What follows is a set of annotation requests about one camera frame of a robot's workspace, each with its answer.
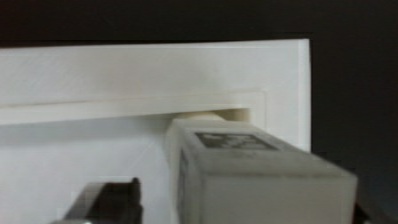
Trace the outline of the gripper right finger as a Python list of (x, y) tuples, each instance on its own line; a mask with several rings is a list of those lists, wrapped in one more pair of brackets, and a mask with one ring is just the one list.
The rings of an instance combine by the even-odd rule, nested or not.
[(356, 204), (352, 224), (379, 224), (375, 211), (361, 204)]

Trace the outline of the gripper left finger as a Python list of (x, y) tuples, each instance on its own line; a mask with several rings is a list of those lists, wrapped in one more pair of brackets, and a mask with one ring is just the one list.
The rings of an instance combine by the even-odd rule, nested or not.
[(141, 180), (107, 183), (86, 212), (73, 211), (52, 224), (144, 224)]

